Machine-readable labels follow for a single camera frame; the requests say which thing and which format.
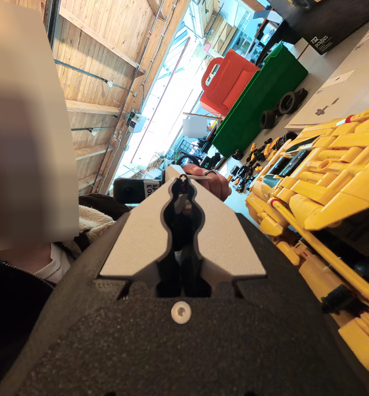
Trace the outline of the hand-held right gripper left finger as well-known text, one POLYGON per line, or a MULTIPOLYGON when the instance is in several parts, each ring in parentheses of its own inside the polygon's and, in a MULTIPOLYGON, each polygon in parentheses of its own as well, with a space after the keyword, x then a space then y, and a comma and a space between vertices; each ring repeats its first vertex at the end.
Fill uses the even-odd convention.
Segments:
POLYGON ((159 297, 181 294, 179 265, 173 252, 172 231, 164 219, 175 214, 175 185, 171 178, 130 211, 99 277, 144 282, 159 297))

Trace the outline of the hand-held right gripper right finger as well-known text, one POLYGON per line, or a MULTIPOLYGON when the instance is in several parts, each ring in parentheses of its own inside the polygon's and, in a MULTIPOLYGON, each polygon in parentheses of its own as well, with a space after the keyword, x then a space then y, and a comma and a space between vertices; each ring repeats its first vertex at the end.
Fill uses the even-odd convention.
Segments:
POLYGON ((184 247, 184 294, 210 297, 221 284, 266 277, 266 269, 237 214, 196 181, 189 181, 192 236, 184 247))

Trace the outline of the yellow toy brick car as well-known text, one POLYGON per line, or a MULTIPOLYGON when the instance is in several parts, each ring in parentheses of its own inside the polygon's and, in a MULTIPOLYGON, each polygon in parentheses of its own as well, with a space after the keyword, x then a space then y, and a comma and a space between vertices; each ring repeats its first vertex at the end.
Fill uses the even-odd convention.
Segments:
POLYGON ((304 128, 272 149, 246 198, 369 380, 369 109, 304 128))

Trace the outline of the building instruction booklet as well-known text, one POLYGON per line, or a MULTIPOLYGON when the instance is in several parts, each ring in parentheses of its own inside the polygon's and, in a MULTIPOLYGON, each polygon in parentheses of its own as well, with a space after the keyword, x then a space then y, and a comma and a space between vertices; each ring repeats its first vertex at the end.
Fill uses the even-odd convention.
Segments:
POLYGON ((368 109, 369 30, 286 128, 302 130, 368 109))

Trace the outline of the person's left hand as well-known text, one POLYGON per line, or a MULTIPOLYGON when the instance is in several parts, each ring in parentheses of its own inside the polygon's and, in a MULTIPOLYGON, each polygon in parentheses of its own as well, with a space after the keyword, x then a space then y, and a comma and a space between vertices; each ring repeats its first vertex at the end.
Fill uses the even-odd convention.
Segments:
POLYGON ((209 179, 198 179, 196 181, 221 201, 224 202, 231 195, 229 183, 221 174, 195 164, 187 164, 183 167, 183 170, 188 175, 209 177, 209 179))

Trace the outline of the pile of black yellow bricks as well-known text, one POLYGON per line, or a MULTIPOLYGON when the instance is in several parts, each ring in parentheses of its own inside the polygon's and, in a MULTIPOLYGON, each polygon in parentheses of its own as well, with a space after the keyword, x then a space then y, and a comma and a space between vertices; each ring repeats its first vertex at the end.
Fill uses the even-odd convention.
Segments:
POLYGON ((285 141, 284 137, 269 138, 260 147, 257 147, 256 143, 252 143, 245 163, 232 166, 229 169, 227 180, 233 183, 234 190, 243 193, 245 189, 248 189, 262 170, 261 163, 271 160, 278 149, 284 145, 285 141))

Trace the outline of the white shirt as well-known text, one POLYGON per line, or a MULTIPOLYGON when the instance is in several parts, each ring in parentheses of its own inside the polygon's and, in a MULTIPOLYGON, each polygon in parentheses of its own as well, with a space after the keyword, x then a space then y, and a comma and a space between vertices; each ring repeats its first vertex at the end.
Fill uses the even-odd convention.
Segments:
POLYGON ((70 268, 67 254, 56 244, 50 244, 50 263, 33 274, 48 282, 58 284, 70 268))

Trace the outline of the red cardboard carrier box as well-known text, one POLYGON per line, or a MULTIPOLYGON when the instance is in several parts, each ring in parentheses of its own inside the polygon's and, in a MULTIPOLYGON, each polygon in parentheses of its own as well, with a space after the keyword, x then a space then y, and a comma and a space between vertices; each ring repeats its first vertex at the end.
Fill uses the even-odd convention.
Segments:
POLYGON ((252 77, 260 68, 234 50, 214 58, 201 79, 201 107, 213 114, 227 116, 252 77))

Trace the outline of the green plastic bin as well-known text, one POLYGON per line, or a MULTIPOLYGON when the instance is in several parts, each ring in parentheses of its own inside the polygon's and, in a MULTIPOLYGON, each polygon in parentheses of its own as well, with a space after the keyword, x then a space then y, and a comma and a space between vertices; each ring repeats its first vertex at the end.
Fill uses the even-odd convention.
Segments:
POLYGON ((217 129, 212 145, 229 158, 236 150, 244 152, 261 131, 261 115, 272 110, 282 96, 294 91, 308 71, 282 44, 264 60, 217 129))

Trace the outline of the toy car set box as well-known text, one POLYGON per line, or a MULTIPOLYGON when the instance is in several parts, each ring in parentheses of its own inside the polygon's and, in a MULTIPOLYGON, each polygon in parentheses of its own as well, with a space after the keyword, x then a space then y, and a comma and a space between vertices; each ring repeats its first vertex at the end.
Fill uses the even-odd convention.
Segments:
POLYGON ((369 21, 369 0, 283 0, 270 3, 320 55, 369 21))

